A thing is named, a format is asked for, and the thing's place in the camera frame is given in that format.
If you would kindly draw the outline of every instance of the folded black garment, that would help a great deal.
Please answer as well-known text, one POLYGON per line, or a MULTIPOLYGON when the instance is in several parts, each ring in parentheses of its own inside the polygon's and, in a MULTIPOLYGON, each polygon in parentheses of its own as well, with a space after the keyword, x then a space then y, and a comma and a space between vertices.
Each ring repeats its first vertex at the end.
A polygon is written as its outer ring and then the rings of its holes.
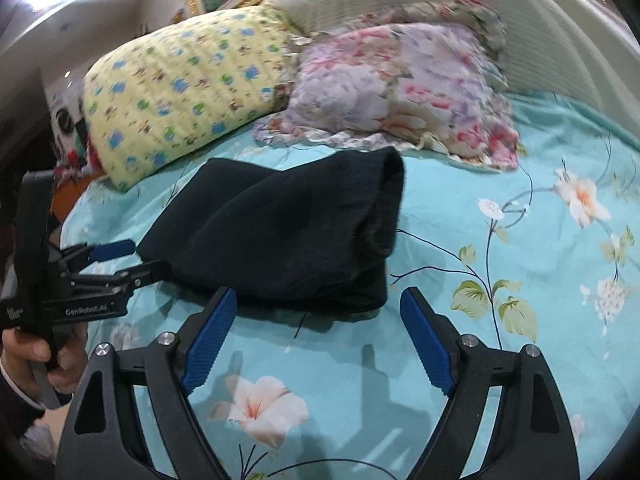
POLYGON ((404 184, 393 148, 338 152, 286 171, 214 158, 138 245, 174 282, 243 304, 364 312, 386 301, 404 184))

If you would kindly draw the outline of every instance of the ceiling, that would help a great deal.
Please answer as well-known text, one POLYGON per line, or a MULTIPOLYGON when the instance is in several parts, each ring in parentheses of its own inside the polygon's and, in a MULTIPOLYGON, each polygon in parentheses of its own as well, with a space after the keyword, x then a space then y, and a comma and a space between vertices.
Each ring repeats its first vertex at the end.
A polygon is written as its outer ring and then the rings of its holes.
POLYGON ((140 0, 58 0, 41 12, 18 3, 0 37, 0 121, 20 121, 39 84, 40 67, 92 32, 132 16, 140 0))

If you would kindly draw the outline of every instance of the bed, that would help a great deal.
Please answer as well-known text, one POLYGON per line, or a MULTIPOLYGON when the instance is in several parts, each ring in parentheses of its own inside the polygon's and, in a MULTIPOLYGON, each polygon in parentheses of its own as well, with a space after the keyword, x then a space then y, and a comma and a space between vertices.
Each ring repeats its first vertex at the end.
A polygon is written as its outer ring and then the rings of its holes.
MULTIPOLYGON (((397 0, 269 1, 302 29, 322 30, 397 0)), ((406 477, 446 402, 402 325, 399 295, 408 286, 420 288, 460 333, 488 346, 517 351, 535 342, 542 349, 572 423, 582 478, 640 404, 640 378, 629 373, 640 362, 637 47, 586 0, 488 3, 512 30, 508 77, 517 93, 508 99, 526 154, 508 173, 465 170, 430 152, 403 157, 389 297, 379 311, 341 319, 239 312, 209 379, 190 396, 234 480, 406 477), (545 34, 559 41, 549 46, 545 34), (620 54, 626 69, 605 52, 620 54), (249 398, 267 407, 250 413, 249 398), (238 411, 244 422, 228 420, 238 411)), ((93 182, 65 221, 62 244, 139 242, 209 158, 283 170, 334 151, 263 146, 251 129, 238 128, 127 192, 106 178, 93 182)), ((91 271, 135 263, 130 256, 91 271)), ((146 345, 175 332, 206 300, 168 283, 139 290, 126 317, 90 326, 87 348, 146 345)), ((482 462, 498 397, 489 398, 465 474, 482 462)), ((171 474, 146 392, 136 400, 154 464, 171 474)))

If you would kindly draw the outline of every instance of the yellow pillow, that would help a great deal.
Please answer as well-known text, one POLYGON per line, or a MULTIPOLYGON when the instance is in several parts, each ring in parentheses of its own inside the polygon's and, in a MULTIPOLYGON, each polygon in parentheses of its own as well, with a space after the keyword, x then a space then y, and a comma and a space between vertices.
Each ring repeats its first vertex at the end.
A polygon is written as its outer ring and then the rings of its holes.
POLYGON ((267 7, 219 10, 130 41, 84 78, 89 136, 127 190, 169 162, 272 112, 287 18, 267 7))

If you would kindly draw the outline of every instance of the blue gripper pad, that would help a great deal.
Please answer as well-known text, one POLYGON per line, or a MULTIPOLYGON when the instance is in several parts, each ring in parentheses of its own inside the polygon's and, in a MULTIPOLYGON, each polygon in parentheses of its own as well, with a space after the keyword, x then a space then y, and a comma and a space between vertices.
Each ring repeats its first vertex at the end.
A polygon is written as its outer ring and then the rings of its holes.
POLYGON ((456 388, 459 358, 456 336, 460 334, 447 318, 434 313, 415 287, 402 293, 400 316, 431 384, 451 396, 456 388))
POLYGON ((108 262, 115 258, 129 256, 136 252, 136 243, 133 240, 120 240, 112 244, 96 245, 89 254, 94 262, 108 262))
POLYGON ((207 380, 237 311, 236 293, 228 288, 187 352, 184 375, 180 381, 187 395, 207 380))

